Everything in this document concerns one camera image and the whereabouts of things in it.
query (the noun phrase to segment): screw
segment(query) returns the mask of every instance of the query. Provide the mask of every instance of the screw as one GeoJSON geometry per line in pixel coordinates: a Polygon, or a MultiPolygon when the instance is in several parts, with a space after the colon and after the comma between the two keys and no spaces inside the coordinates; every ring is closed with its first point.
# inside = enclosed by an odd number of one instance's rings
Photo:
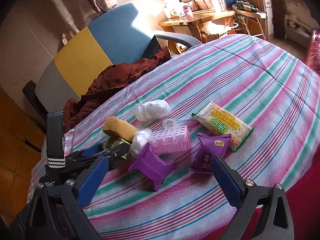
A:
{"type": "Polygon", "coordinates": [[[73,179],[67,179],[66,184],[68,186],[72,186],[75,183],[75,181],[73,179]]]}
{"type": "Polygon", "coordinates": [[[37,188],[43,188],[43,186],[44,186],[43,183],[40,182],[40,183],[37,185],[37,188]]]}
{"type": "Polygon", "coordinates": [[[277,189],[283,189],[283,186],[280,183],[276,183],[276,188],[277,189]]]}
{"type": "Polygon", "coordinates": [[[245,181],[245,183],[246,183],[246,185],[248,185],[248,186],[250,186],[250,187],[252,187],[252,186],[254,185],[254,182],[253,182],[251,179],[247,179],[247,180],[245,181]]]}

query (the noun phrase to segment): white cabinet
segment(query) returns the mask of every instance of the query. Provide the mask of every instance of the white cabinet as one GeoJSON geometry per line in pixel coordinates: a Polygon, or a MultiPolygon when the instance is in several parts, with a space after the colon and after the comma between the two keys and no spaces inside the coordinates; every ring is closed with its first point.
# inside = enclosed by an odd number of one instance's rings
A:
{"type": "Polygon", "coordinates": [[[264,0],[267,13],[267,26],[268,26],[268,35],[273,34],[273,18],[272,18],[272,1],[264,0]]]}

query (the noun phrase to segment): bed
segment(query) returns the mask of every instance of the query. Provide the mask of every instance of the bed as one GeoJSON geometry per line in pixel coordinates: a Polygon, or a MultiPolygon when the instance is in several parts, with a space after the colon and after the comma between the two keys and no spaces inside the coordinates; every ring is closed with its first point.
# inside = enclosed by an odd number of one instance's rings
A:
{"type": "MultiPolygon", "coordinates": [[[[201,239],[226,225],[235,212],[217,181],[188,168],[199,148],[197,133],[208,131],[191,117],[210,100],[255,130],[243,147],[225,158],[245,179],[262,186],[292,187],[309,169],[319,145],[319,76],[281,48],[235,34],[197,45],[118,92],[65,134],[65,155],[102,143],[108,116],[138,128],[162,129],[162,120],[141,123],[135,104],[165,99],[168,117],[186,124],[192,150],[162,155],[177,167],[159,191],[120,160],[106,174],[85,214],[103,239],[201,239]]],[[[43,158],[33,170],[28,200],[43,158]]]]}

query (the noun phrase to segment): brown jacket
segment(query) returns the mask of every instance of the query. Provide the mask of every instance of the brown jacket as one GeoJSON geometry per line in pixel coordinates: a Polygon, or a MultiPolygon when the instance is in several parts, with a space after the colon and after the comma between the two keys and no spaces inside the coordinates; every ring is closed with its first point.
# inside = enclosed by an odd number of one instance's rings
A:
{"type": "Polygon", "coordinates": [[[158,50],[151,59],[120,63],[107,67],[93,81],[78,102],[69,99],[63,109],[64,132],[68,132],[117,92],[170,59],[168,47],[158,50]]]}

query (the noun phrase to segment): purple snack wrapper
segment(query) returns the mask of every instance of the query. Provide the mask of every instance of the purple snack wrapper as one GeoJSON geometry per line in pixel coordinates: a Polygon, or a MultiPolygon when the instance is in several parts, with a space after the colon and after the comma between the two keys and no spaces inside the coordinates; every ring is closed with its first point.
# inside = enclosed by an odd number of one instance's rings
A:
{"type": "Polygon", "coordinates": [[[189,170],[197,173],[212,174],[211,158],[215,156],[224,157],[229,146],[231,133],[218,136],[208,136],[203,133],[198,133],[197,136],[201,142],[201,146],[189,170]]]}

